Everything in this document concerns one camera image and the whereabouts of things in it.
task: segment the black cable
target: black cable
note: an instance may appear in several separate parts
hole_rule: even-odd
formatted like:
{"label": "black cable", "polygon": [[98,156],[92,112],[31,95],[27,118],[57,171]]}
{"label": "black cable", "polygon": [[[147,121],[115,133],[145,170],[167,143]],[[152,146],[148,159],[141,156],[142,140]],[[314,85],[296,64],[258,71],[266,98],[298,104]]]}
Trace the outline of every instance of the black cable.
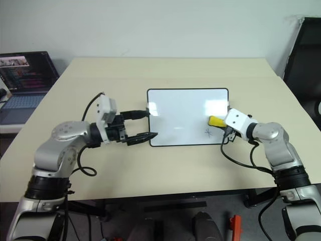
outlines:
{"label": "black cable", "polygon": [[257,142],[254,142],[254,147],[251,149],[251,152],[250,152],[250,161],[253,165],[253,167],[256,167],[254,161],[253,161],[253,152],[255,150],[255,148],[257,148],[259,146],[259,144]]}
{"label": "black cable", "polygon": [[[90,176],[90,177],[94,177],[97,175],[97,171],[92,168],[92,167],[83,167],[81,166],[81,162],[80,162],[80,157],[81,157],[81,154],[82,152],[87,148],[88,146],[84,146],[83,148],[80,149],[79,153],[78,153],[78,156],[77,156],[77,165],[78,165],[78,168],[76,168],[75,170],[72,171],[71,174],[75,173],[76,171],[81,171],[83,174],[87,175],[87,176]],[[93,173],[89,173],[87,172],[85,169],[89,169],[91,171],[93,171]]]}
{"label": "black cable", "polygon": [[90,219],[90,215],[87,214],[87,218],[88,218],[88,240],[91,241],[91,219]]}
{"label": "black cable", "polygon": [[74,231],[75,231],[75,234],[76,234],[76,237],[77,237],[78,241],[80,241],[80,238],[79,238],[78,233],[77,233],[77,231],[76,231],[75,225],[74,225],[74,223],[73,223],[72,220],[71,220],[71,217],[68,216],[68,218],[69,218],[69,220],[70,220],[70,222],[71,222],[71,225],[72,225],[72,227],[73,227],[73,229],[74,229]]}
{"label": "black cable", "polygon": [[62,241],[67,240],[67,234],[68,234],[68,195],[66,195],[65,197],[65,226],[64,226]]}
{"label": "black cable", "polygon": [[272,241],[272,239],[271,239],[271,237],[268,235],[268,233],[265,231],[265,229],[263,227],[262,214],[276,201],[278,195],[279,195],[279,188],[276,187],[275,194],[274,194],[273,198],[271,199],[271,201],[264,208],[262,208],[262,210],[260,211],[259,216],[258,216],[260,227],[261,227],[263,233],[265,234],[265,236],[267,237],[267,239],[269,241]]}
{"label": "black cable", "polygon": [[271,175],[273,174],[273,172],[268,168],[246,165],[244,163],[238,162],[238,161],[234,160],[233,158],[229,157],[223,150],[223,144],[224,144],[225,138],[226,138],[226,135],[224,135],[224,137],[222,139],[222,143],[221,143],[221,153],[223,154],[224,157],[226,157],[231,162],[233,162],[233,163],[235,163],[237,165],[240,165],[242,167],[247,167],[247,168],[251,168],[251,169],[257,169],[257,170],[259,170],[261,172],[265,172],[265,173],[268,173],[268,174],[271,174]]}
{"label": "black cable", "polygon": [[105,236],[104,236],[104,231],[102,229],[102,222],[101,221],[100,221],[100,233],[101,233],[102,238],[104,239]]}
{"label": "black cable", "polygon": [[97,95],[88,103],[88,105],[87,105],[87,107],[86,107],[86,109],[85,109],[85,112],[84,112],[84,114],[82,115],[82,118],[81,118],[81,121],[82,121],[82,122],[85,120],[86,115],[87,115],[87,112],[88,112],[91,104],[92,104],[100,95],[102,95],[102,94],[105,94],[105,93],[104,93],[104,92],[100,92],[99,94],[97,94]]}

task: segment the yellow sponge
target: yellow sponge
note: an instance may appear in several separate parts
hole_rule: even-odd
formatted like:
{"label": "yellow sponge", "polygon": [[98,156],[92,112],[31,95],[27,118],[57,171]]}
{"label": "yellow sponge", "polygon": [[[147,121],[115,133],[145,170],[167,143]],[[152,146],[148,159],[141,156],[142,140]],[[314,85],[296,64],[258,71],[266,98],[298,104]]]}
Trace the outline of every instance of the yellow sponge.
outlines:
{"label": "yellow sponge", "polygon": [[226,124],[224,123],[224,121],[220,118],[217,118],[215,116],[210,116],[209,119],[209,126],[213,126],[213,127],[226,127]]}

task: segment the beige table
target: beige table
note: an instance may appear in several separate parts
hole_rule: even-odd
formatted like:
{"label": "beige table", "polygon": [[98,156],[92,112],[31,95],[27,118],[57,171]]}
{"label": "beige table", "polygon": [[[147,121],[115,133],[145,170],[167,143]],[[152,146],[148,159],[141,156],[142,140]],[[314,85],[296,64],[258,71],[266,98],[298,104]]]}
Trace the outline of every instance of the beige table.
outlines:
{"label": "beige table", "polygon": [[0,138],[1,134],[16,134],[18,133],[22,127],[24,127],[24,124],[21,125],[0,125]]}
{"label": "beige table", "polygon": [[[104,91],[118,111],[144,109],[149,88],[229,89],[230,104],[261,122],[279,122],[288,131],[312,182],[321,182],[321,133],[264,59],[76,58],[52,87],[1,159],[1,201],[18,201],[31,174],[34,152],[59,123],[80,120],[89,100]],[[95,121],[95,107],[87,120]],[[148,131],[147,119],[126,121],[130,135]],[[249,163],[249,146],[237,139],[226,152]],[[267,166],[262,146],[254,154]],[[81,172],[71,177],[70,199],[133,197],[274,186],[267,174],[226,160],[218,145],[128,147],[112,143],[86,150]]]}

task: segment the laptop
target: laptop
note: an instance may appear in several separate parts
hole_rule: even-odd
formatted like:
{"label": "laptop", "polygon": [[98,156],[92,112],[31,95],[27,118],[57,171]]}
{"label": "laptop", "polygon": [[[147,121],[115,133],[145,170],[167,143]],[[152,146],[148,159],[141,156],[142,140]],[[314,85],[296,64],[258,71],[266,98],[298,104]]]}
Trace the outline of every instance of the laptop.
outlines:
{"label": "laptop", "polygon": [[0,54],[0,78],[12,94],[0,109],[0,125],[24,124],[59,78],[46,51]]}

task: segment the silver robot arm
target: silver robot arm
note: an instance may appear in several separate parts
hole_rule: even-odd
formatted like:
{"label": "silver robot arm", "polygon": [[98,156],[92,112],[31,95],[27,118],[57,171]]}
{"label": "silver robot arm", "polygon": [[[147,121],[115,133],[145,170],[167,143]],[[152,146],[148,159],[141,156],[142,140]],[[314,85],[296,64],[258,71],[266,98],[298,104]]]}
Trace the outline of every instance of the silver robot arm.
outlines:
{"label": "silver robot arm", "polygon": [[321,240],[321,196],[311,185],[289,135],[278,123],[258,123],[236,109],[230,109],[224,123],[245,141],[264,145],[275,184],[287,206],[282,210],[286,233],[291,240]]}
{"label": "silver robot arm", "polygon": [[128,137],[126,134],[124,120],[146,117],[148,111],[134,110],[116,115],[115,101],[105,95],[100,96],[97,106],[96,123],[62,123],[36,150],[32,176],[11,222],[7,241],[60,240],[65,217],[58,210],[66,200],[71,186],[69,177],[84,148],[96,148],[102,142],[110,141],[135,145],[157,135],[141,133]]}

